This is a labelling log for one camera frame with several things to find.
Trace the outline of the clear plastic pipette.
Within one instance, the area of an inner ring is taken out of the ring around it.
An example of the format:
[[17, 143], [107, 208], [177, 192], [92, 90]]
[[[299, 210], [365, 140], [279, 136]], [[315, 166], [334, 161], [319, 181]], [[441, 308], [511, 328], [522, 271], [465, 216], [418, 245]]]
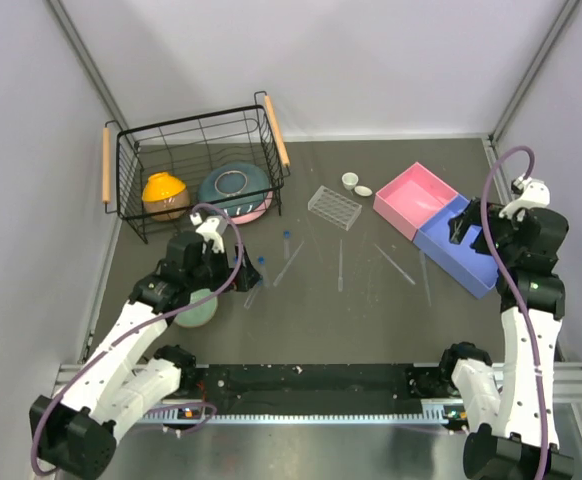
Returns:
[[283, 277], [285, 276], [285, 274], [289, 270], [291, 264], [296, 259], [297, 255], [301, 251], [301, 249], [304, 246], [304, 244], [305, 244], [305, 241], [302, 240], [302, 242], [300, 243], [300, 245], [295, 249], [295, 251], [292, 253], [292, 255], [290, 256], [290, 258], [287, 260], [286, 264], [284, 265], [284, 267], [282, 268], [282, 270], [280, 271], [280, 273], [277, 275], [277, 277], [275, 278], [275, 280], [273, 282], [273, 286], [274, 287], [278, 287], [280, 285]]
[[429, 307], [432, 307], [431, 289], [430, 289], [430, 282], [429, 282], [428, 270], [427, 270], [427, 257], [426, 257], [426, 254], [422, 250], [419, 251], [419, 259], [420, 259], [420, 264], [421, 264], [423, 285], [424, 285], [424, 290], [425, 290], [425, 294], [426, 294], [427, 304]]
[[415, 280], [406, 272], [406, 270], [404, 270], [395, 260], [393, 260], [388, 253], [386, 253], [379, 245], [374, 244], [374, 246], [378, 252], [387, 260], [387, 262], [392, 265], [407, 282], [413, 286], [416, 285]]

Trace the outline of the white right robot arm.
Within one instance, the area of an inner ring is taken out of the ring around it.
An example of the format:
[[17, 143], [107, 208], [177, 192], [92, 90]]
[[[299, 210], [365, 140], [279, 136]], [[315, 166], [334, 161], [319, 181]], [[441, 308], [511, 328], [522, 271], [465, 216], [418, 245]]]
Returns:
[[553, 414], [554, 361], [566, 289], [553, 269], [569, 230], [545, 207], [518, 207], [474, 198], [449, 222], [460, 243], [480, 227], [473, 250], [493, 257], [505, 340], [503, 378], [489, 354], [470, 342], [449, 347], [437, 380], [460, 395], [468, 423], [463, 470], [468, 479], [570, 479], [575, 460], [560, 451]]

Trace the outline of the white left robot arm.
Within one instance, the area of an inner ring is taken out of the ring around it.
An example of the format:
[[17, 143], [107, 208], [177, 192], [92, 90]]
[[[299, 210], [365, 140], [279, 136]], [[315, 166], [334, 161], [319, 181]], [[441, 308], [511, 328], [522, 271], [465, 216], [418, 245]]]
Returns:
[[188, 353], [165, 347], [139, 374], [148, 347], [175, 318], [226, 291], [247, 292], [260, 275], [243, 242], [227, 258], [217, 234], [172, 238], [154, 271], [137, 281], [110, 332], [75, 376], [54, 396], [31, 405], [30, 462], [38, 477], [59, 470], [97, 479], [128, 431], [162, 399], [187, 396], [198, 374]]

